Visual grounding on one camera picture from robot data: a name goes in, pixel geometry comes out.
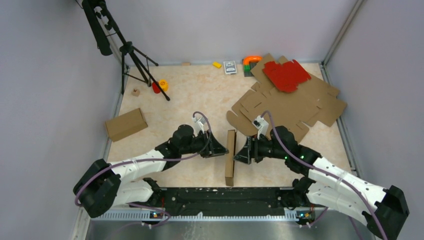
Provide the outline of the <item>folded brown cardboard box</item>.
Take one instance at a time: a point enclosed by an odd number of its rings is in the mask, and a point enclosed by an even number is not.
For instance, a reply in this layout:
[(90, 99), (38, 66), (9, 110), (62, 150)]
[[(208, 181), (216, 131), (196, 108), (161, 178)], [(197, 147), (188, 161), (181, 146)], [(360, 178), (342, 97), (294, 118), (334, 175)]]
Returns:
[(143, 112), (136, 108), (105, 122), (108, 138), (113, 142), (120, 141), (148, 127)]

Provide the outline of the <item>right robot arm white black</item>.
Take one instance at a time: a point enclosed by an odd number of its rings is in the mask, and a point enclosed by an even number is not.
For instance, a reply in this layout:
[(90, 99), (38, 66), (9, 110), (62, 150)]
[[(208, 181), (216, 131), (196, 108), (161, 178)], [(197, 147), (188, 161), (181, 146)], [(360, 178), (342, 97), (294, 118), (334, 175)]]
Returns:
[(264, 158), (283, 160), (303, 177), (294, 185), (293, 200), (299, 206), (321, 205), (345, 214), (367, 227), (382, 240), (396, 240), (410, 214), (404, 192), (369, 183), (345, 171), (319, 152), (298, 144), (284, 126), (270, 138), (248, 136), (233, 159), (245, 164)]

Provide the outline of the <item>red yellow toy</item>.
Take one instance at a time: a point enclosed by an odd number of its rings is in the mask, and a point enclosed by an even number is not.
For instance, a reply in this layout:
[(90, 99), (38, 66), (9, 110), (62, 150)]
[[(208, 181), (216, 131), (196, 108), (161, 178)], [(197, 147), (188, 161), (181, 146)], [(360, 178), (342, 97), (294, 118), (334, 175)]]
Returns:
[[(157, 83), (159, 84), (160, 88), (161, 88), (164, 92), (167, 92), (167, 91), (168, 91), (168, 89), (169, 89), (169, 84), (168, 84), (168, 82), (167, 82), (165, 79), (161, 79), (161, 80), (159, 80)], [(161, 90), (158, 88), (158, 86), (157, 86), (154, 82), (151, 84), (151, 87), (152, 87), (152, 90), (153, 90), (153, 92), (154, 92), (155, 94), (159, 94), (159, 93), (161, 93)]]

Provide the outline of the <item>brown cardboard box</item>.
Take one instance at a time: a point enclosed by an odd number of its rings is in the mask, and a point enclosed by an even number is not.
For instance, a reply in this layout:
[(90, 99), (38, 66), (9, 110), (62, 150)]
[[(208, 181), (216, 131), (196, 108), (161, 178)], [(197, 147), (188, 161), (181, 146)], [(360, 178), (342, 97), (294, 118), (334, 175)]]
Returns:
[(234, 155), (236, 149), (237, 142), (237, 132), (236, 130), (228, 130), (227, 132), (227, 143), (226, 148), (228, 149), (228, 154), (226, 154), (225, 159), (225, 184), (226, 186), (233, 187), (234, 186)]
[(143, 112), (136, 108), (105, 122), (108, 138), (113, 142), (120, 141), (148, 127)]

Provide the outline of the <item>stack of brown cardboard blanks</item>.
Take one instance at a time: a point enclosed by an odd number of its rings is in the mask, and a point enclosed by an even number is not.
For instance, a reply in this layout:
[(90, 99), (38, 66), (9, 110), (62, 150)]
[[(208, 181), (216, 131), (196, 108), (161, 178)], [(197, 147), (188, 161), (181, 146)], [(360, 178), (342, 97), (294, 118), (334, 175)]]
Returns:
[(300, 142), (317, 122), (328, 127), (336, 122), (347, 107), (346, 102), (337, 98), (339, 89), (308, 72), (310, 80), (300, 84), (297, 91), (286, 93), (279, 91), (263, 73), (267, 62), (288, 61), (291, 60), (284, 56), (274, 59), (268, 53), (251, 69), (256, 83), (227, 111), (226, 119), (231, 126), (246, 136), (255, 135), (258, 130), (253, 120), (270, 111), (275, 125), (286, 127)]

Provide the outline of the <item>yellow small block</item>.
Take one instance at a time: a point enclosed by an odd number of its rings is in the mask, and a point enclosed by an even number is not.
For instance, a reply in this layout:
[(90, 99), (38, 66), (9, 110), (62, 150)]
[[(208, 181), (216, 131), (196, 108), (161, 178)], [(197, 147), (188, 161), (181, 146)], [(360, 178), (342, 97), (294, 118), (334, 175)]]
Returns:
[(222, 64), (221, 64), (221, 63), (219, 63), (219, 62), (217, 62), (217, 61), (214, 61), (214, 62), (212, 63), (212, 65), (213, 65), (215, 68), (217, 68), (217, 69), (220, 69), (220, 68), (222, 67)]

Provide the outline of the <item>playing card deck box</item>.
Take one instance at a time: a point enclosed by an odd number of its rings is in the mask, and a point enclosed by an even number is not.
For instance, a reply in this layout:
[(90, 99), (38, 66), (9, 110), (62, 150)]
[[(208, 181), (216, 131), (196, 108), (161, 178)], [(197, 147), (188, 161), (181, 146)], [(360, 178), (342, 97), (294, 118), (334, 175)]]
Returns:
[(237, 64), (234, 60), (231, 61), (224, 61), (224, 73), (226, 75), (235, 75), (237, 74)]

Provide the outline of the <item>red flat cardboard blank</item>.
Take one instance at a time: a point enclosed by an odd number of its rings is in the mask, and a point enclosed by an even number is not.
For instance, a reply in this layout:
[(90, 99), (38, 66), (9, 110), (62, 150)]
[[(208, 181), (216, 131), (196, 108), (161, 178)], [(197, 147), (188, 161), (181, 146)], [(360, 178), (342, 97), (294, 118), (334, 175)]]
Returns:
[(297, 91), (300, 84), (312, 78), (295, 59), (285, 63), (269, 61), (264, 64), (262, 72), (280, 92), (284, 93)]

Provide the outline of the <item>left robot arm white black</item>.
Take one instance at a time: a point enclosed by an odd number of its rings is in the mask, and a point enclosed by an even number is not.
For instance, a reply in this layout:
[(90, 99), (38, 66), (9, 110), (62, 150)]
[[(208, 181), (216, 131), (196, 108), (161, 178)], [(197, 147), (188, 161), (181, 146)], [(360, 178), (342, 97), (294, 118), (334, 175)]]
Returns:
[(147, 182), (137, 185), (137, 179), (163, 172), (196, 156), (211, 158), (228, 153), (210, 130), (195, 133), (191, 126), (183, 124), (167, 141), (144, 154), (115, 162), (103, 158), (94, 161), (73, 188), (75, 204), (83, 207), (91, 218), (133, 202), (154, 207), (160, 202), (161, 194)]

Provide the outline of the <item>orange green toy block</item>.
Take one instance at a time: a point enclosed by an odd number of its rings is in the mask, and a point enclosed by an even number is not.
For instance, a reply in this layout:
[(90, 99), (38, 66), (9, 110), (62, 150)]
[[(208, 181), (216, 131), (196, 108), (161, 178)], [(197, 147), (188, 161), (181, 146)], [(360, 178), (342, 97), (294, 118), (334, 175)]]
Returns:
[(250, 55), (245, 57), (242, 60), (244, 77), (252, 77), (253, 76), (253, 74), (251, 73), (252, 68), (254, 68), (256, 64), (261, 60), (262, 60), (262, 57), (258, 55)]

